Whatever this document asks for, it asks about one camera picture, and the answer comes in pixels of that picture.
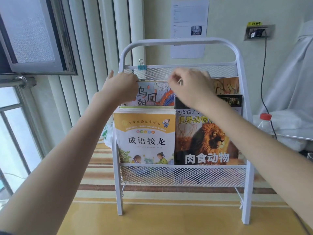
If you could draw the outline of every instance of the book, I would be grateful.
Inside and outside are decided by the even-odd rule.
[[[212,78],[215,94],[239,94],[239,77]]]
[[[121,163],[174,164],[175,109],[120,108],[113,113]]]
[[[212,78],[215,94],[238,94],[239,78]],[[140,80],[136,100],[124,106],[174,106],[175,94],[164,80]]]
[[[242,95],[219,95],[241,114]],[[175,164],[236,165],[239,150],[214,122],[175,97]]]
[[[166,81],[139,81],[136,100],[124,106],[174,106],[174,92]]]

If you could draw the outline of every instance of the window frame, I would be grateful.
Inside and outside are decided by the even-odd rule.
[[[23,75],[77,75],[72,49],[77,45],[76,39],[70,38],[69,31],[74,31],[74,29],[72,19],[66,18],[65,13],[70,13],[66,2],[67,0],[40,0],[55,58],[53,62],[12,62],[12,53],[9,51],[12,48],[10,47],[10,39],[4,29],[5,26],[2,26],[4,32],[0,31],[0,43],[13,73]]]
[[[50,147],[47,145],[46,135],[43,131],[41,122],[39,120],[39,116],[37,115],[36,104],[34,99],[29,95],[30,87],[36,85],[36,81],[34,78],[24,78],[20,76],[0,76],[0,88],[5,87],[13,87],[15,94],[19,103],[11,104],[7,106],[0,107],[0,118],[2,118],[8,133],[12,139],[12,142],[19,154],[21,162],[29,175],[31,173],[26,158],[20,148],[20,145],[14,135],[14,132],[10,126],[9,120],[5,114],[6,111],[20,108],[25,120],[28,124],[30,133],[33,137],[34,144],[37,148],[38,154],[41,159],[44,159],[45,155],[51,150]],[[13,191],[11,189],[10,184],[8,183],[5,175],[0,168],[0,180],[2,181],[4,188],[8,191],[10,196],[13,195]]]

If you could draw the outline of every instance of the book cover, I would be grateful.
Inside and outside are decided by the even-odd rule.
[[[239,78],[212,78],[215,94],[238,94]],[[174,106],[175,94],[166,81],[143,80],[138,82],[135,101],[123,106]]]
[[[135,101],[124,106],[174,106],[174,92],[166,81],[139,81]]]
[[[240,107],[242,95],[225,99]],[[214,122],[200,112],[186,107],[177,97],[175,163],[179,165],[236,165],[239,150]]]
[[[239,77],[212,78],[215,94],[239,94]]]
[[[174,164],[175,110],[167,112],[113,114],[121,163]]]

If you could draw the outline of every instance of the window bar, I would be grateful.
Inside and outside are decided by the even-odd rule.
[[[16,109],[16,108],[20,108],[22,106],[23,105],[21,103],[18,103],[18,104],[14,104],[14,105],[10,105],[10,106],[0,107],[0,112],[7,111],[7,110],[13,110],[13,109]]]
[[[23,105],[22,111],[23,111],[23,114],[24,114],[24,116],[26,118],[26,121],[28,123],[30,132],[32,133],[32,136],[33,136],[33,139],[35,141],[35,145],[37,147],[39,155],[40,155],[41,159],[44,159],[45,154],[44,154],[42,146],[41,146],[41,144],[39,142],[39,139],[37,137],[37,133],[36,133],[36,129],[35,129],[35,126],[34,126],[34,122],[33,122],[33,119],[32,119],[32,117],[30,115],[29,109],[26,106],[26,100],[23,97],[21,87],[20,86],[16,86],[15,87],[15,92],[16,92],[16,95],[18,96],[19,102],[21,102],[21,104]]]
[[[18,141],[15,138],[15,135],[13,133],[13,130],[12,130],[11,126],[10,126],[10,123],[9,123],[9,121],[8,121],[8,119],[7,119],[7,117],[6,117],[4,112],[0,112],[0,114],[2,116],[2,119],[3,119],[3,122],[4,122],[5,126],[7,127],[7,130],[9,131],[11,139],[12,139],[12,141],[13,141],[15,147],[16,147],[16,150],[18,151],[18,154],[19,154],[19,156],[21,158],[21,161],[22,161],[26,171],[27,171],[27,174],[29,175],[31,171],[30,171],[30,169],[29,169],[29,167],[27,165],[26,159],[25,159],[25,157],[23,155],[23,152],[22,152],[22,150],[21,150],[21,148],[20,148],[20,146],[18,144]]]
[[[13,190],[11,189],[6,177],[4,176],[1,168],[0,168],[0,180],[2,181],[5,189],[8,191],[8,193],[12,196],[13,195]]]

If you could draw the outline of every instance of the hand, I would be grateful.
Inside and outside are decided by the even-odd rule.
[[[208,101],[214,100],[211,77],[206,71],[197,69],[176,68],[167,80],[177,97],[187,106],[201,111]]]
[[[135,100],[138,93],[138,77],[132,73],[119,73],[113,77],[113,73],[111,70],[99,93],[105,94],[108,100],[117,105]]]

